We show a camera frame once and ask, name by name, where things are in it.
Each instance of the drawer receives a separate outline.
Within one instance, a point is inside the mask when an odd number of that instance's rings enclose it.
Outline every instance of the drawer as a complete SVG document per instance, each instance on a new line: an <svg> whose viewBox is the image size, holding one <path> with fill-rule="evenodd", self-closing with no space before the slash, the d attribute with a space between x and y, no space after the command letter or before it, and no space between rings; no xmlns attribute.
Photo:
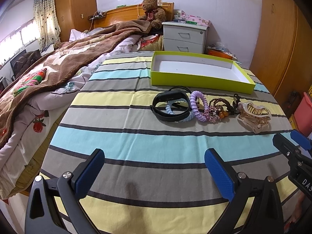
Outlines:
<svg viewBox="0 0 312 234"><path fill-rule="evenodd" d="M181 26L163 26L163 37L170 40L181 40L204 45L205 35L206 31L203 30Z"/></svg>
<svg viewBox="0 0 312 234"><path fill-rule="evenodd" d="M198 53L202 54L203 45L180 41L180 40L169 40L163 39L163 46L165 51L180 51L180 52L190 52L190 53Z"/></svg>

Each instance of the purple spiral hair tie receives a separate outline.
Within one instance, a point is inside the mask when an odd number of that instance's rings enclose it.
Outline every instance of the purple spiral hair tie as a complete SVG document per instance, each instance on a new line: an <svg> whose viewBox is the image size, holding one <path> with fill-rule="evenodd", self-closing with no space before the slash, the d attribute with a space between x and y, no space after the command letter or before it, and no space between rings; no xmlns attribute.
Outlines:
<svg viewBox="0 0 312 234"><path fill-rule="evenodd" d="M207 118L205 116L203 116L200 111L198 110L197 104L196 104L196 98L199 97L203 104L204 104L204 110L208 110L209 106L208 106L208 102L207 99L205 98L204 94L202 94L200 91L193 91L191 96L190 96L190 103L191 103L191 108L193 110L193 113L195 114L196 118L199 121L205 122L207 120Z"/></svg>

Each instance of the pink box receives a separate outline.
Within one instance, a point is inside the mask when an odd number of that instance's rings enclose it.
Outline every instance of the pink box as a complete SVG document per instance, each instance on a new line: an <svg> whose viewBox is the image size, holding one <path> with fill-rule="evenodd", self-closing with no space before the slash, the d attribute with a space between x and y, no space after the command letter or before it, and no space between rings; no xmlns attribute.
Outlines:
<svg viewBox="0 0 312 234"><path fill-rule="evenodd" d="M299 131L308 137L308 135L312 132L312 102L311 97L306 92L303 94L303 99L294 112L294 118Z"/></svg>
<svg viewBox="0 0 312 234"><path fill-rule="evenodd" d="M189 15L186 20L196 22L198 25L210 26L210 20L206 20L201 17L195 17L195 16Z"/></svg>

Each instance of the cable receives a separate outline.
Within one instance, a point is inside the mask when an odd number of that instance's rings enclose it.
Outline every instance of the cable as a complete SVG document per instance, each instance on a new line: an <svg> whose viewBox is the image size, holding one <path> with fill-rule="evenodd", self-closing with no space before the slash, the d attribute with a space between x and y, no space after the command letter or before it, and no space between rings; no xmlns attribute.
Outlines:
<svg viewBox="0 0 312 234"><path fill-rule="evenodd" d="M138 13L138 18L140 17L140 8L139 8L139 4L137 5L137 13Z"/></svg>
<svg viewBox="0 0 312 234"><path fill-rule="evenodd" d="M94 12L94 14L93 14L92 21L91 21L91 26L90 26L89 31L91 31L92 24L93 24L93 20L94 20L94 16L95 16L95 15L96 15L96 13L98 13L98 12L99 12L99 11L96 11L96 12Z"/></svg>

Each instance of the tag on teddy bear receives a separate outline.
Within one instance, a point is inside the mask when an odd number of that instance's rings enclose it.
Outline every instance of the tag on teddy bear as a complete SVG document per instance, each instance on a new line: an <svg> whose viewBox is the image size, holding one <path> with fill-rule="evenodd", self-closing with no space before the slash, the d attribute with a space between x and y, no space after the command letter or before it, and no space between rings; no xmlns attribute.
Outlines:
<svg viewBox="0 0 312 234"><path fill-rule="evenodd" d="M163 0L157 0L157 6L163 6Z"/></svg>

